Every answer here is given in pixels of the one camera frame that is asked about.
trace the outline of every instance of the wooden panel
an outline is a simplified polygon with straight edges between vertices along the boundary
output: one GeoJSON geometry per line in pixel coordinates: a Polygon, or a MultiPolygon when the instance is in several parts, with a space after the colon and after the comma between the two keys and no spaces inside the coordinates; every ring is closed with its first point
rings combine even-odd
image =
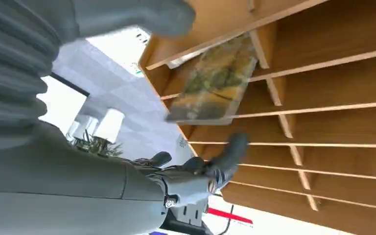
{"type": "Polygon", "coordinates": [[[270,67],[276,43],[277,23],[273,22],[251,30],[250,38],[256,50],[258,64],[262,69],[270,67]]]}
{"type": "Polygon", "coordinates": [[[371,57],[376,57],[376,2],[331,0],[278,21],[271,68],[256,70],[253,77],[277,77],[371,57]]]}
{"type": "Polygon", "coordinates": [[[307,206],[304,196],[236,184],[225,187],[223,194],[228,202],[260,211],[358,235],[376,234],[376,209],[373,208],[323,200],[321,211],[317,212],[307,206]]]}
{"type": "Polygon", "coordinates": [[[326,0],[261,0],[249,12],[248,0],[190,0],[196,20],[188,35],[161,38],[150,56],[147,68],[152,70],[189,53],[232,38],[259,26],[310,8],[326,0]]]}
{"type": "Polygon", "coordinates": [[[315,183],[302,187],[293,171],[239,166],[232,182],[376,208],[376,180],[371,179],[319,174],[315,183]]]}
{"type": "MultiPolygon", "coordinates": [[[[205,146],[199,155],[204,160],[224,149],[223,145],[193,145],[205,146]]],[[[251,145],[240,165],[376,179],[376,148],[305,147],[304,153],[303,166],[298,166],[286,146],[251,145]]]]}
{"type": "Polygon", "coordinates": [[[276,116],[234,119],[228,126],[198,126],[189,141],[223,144],[230,133],[248,133],[251,144],[376,147],[376,108],[296,115],[288,139],[276,116]]]}
{"type": "Polygon", "coordinates": [[[376,108],[297,115],[297,142],[376,144],[376,108]]]}
{"type": "MultiPolygon", "coordinates": [[[[223,145],[206,145],[200,157],[210,160],[212,157],[218,156],[223,149],[223,145]]],[[[296,169],[286,146],[249,146],[242,165],[296,169]]]]}
{"type": "Polygon", "coordinates": [[[271,188],[272,190],[305,194],[298,174],[290,170],[239,166],[232,181],[242,184],[256,185],[262,188],[271,188]]]}
{"type": "Polygon", "coordinates": [[[231,133],[247,133],[251,142],[287,142],[277,117],[234,119],[227,126],[197,126],[189,141],[225,143],[231,133]]]}
{"type": "Polygon", "coordinates": [[[153,86],[154,90],[157,92],[159,96],[162,96],[163,90],[165,87],[168,86],[168,79],[170,76],[171,70],[168,68],[168,66],[163,65],[160,67],[157,67],[154,70],[148,70],[146,68],[146,63],[151,56],[153,50],[155,49],[158,38],[152,37],[148,44],[146,45],[145,50],[143,51],[143,54],[141,56],[141,59],[139,60],[139,68],[141,69],[142,73],[145,75],[145,78],[147,78],[150,82],[150,84],[153,86]]]}
{"type": "Polygon", "coordinates": [[[172,102],[175,100],[175,98],[171,98],[171,99],[165,99],[163,100],[163,103],[165,105],[165,107],[169,110],[169,108],[171,107],[172,105],[172,102]]]}
{"type": "Polygon", "coordinates": [[[204,155],[204,150],[207,146],[205,144],[191,144],[191,148],[197,154],[197,157],[202,157],[204,155]]]}
{"type": "Polygon", "coordinates": [[[304,169],[376,179],[376,148],[306,147],[304,169]]]}
{"type": "Polygon", "coordinates": [[[261,81],[250,83],[237,117],[376,107],[376,58],[292,74],[286,80],[280,107],[261,102],[267,96],[261,81]]]}
{"type": "Polygon", "coordinates": [[[178,125],[178,127],[181,130],[181,133],[186,140],[190,138],[190,136],[195,130],[195,126],[191,126],[191,125],[178,125]]]}

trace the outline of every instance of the wooden shelf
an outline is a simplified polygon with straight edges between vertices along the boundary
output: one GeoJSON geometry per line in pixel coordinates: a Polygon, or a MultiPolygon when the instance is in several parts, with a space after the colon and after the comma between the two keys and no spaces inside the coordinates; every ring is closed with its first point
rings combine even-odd
{"type": "MultiPolygon", "coordinates": [[[[193,144],[204,160],[218,156],[223,145],[193,144]]],[[[303,165],[295,165],[286,146],[250,146],[244,166],[376,179],[376,148],[305,147],[303,165]]]]}
{"type": "Polygon", "coordinates": [[[253,82],[236,117],[376,107],[376,58],[274,79],[285,80],[283,105],[271,103],[264,81],[253,82]]]}
{"type": "Polygon", "coordinates": [[[146,67],[153,70],[169,61],[199,51],[218,42],[235,37],[256,27],[268,24],[326,0],[258,1],[249,12],[249,0],[189,0],[196,10],[192,31],[177,39],[161,38],[146,67]]]}
{"type": "Polygon", "coordinates": [[[302,187],[293,171],[240,166],[232,181],[236,184],[285,193],[376,208],[376,180],[327,174],[313,175],[311,189],[302,187]]]}
{"type": "Polygon", "coordinates": [[[234,204],[336,228],[358,235],[376,234],[376,209],[331,200],[322,200],[320,211],[307,206],[303,195],[229,184],[225,200],[234,204]]]}
{"type": "Polygon", "coordinates": [[[376,147],[376,108],[298,114],[294,139],[284,136],[277,117],[267,116],[196,126],[188,141],[225,144],[231,133],[248,133],[252,145],[376,147]]]}
{"type": "Polygon", "coordinates": [[[153,36],[140,67],[169,108],[199,56],[249,33],[260,63],[230,125],[178,125],[210,160],[232,133],[250,145],[224,199],[354,234],[376,234],[376,1],[191,0],[193,31],[153,36]],[[249,11],[254,3],[254,11],[249,11]]]}
{"type": "Polygon", "coordinates": [[[252,80],[372,57],[376,57],[376,3],[331,0],[278,21],[270,69],[255,70],[252,80]]]}

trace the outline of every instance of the red stripe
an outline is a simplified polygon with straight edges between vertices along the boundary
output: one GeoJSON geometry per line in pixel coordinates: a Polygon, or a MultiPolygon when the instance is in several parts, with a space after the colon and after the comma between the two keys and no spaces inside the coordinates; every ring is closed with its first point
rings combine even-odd
{"type": "Polygon", "coordinates": [[[208,213],[213,214],[213,215],[217,215],[217,216],[221,216],[221,217],[224,217],[224,218],[227,218],[227,219],[234,219],[234,220],[238,220],[238,221],[241,221],[241,222],[244,222],[244,223],[253,224],[251,219],[246,219],[244,217],[241,217],[241,216],[238,216],[238,215],[235,215],[235,214],[230,214],[230,213],[220,211],[220,210],[217,210],[217,209],[213,209],[213,208],[208,208],[208,213]]]}

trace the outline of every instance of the lamp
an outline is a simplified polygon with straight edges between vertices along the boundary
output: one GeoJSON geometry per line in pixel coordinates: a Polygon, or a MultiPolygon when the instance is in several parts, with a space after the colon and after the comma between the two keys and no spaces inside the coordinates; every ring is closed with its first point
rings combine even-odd
{"type": "Polygon", "coordinates": [[[94,136],[115,143],[124,117],[121,111],[108,109],[94,136]]]}
{"type": "Polygon", "coordinates": [[[98,119],[89,115],[83,115],[81,116],[81,119],[81,124],[74,132],[73,137],[83,140],[86,130],[89,135],[92,135],[94,133],[94,130],[96,129],[96,126],[98,124],[98,119]]]}
{"type": "Polygon", "coordinates": [[[67,138],[68,141],[74,140],[73,134],[75,133],[75,131],[77,130],[77,128],[79,126],[80,126],[80,123],[78,121],[73,121],[72,122],[72,125],[70,126],[70,129],[69,129],[69,131],[66,134],[66,138],[67,138]]]}

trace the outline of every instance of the metal bolt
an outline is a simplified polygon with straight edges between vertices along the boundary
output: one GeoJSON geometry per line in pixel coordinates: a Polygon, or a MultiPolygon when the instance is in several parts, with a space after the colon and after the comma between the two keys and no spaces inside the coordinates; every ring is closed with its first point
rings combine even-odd
{"type": "Polygon", "coordinates": [[[176,203],[176,200],[175,200],[175,199],[173,199],[173,198],[168,198],[168,199],[166,200],[166,202],[165,202],[165,207],[166,207],[166,208],[171,208],[171,207],[173,207],[173,206],[175,205],[175,203],[176,203]]]}
{"type": "Polygon", "coordinates": [[[215,193],[216,190],[217,190],[217,182],[214,179],[208,181],[208,191],[210,193],[215,193]]]}

